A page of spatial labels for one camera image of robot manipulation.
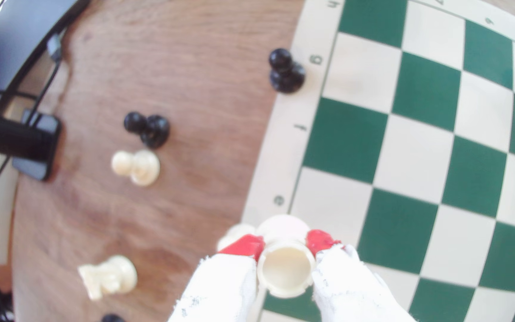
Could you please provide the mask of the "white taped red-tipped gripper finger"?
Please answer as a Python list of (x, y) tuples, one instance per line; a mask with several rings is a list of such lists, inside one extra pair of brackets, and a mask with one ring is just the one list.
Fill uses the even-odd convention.
[(415, 321), (353, 245), (318, 229), (305, 244), (317, 262), (311, 277), (322, 321)]
[(264, 238), (246, 234), (201, 260), (168, 321), (247, 321)]

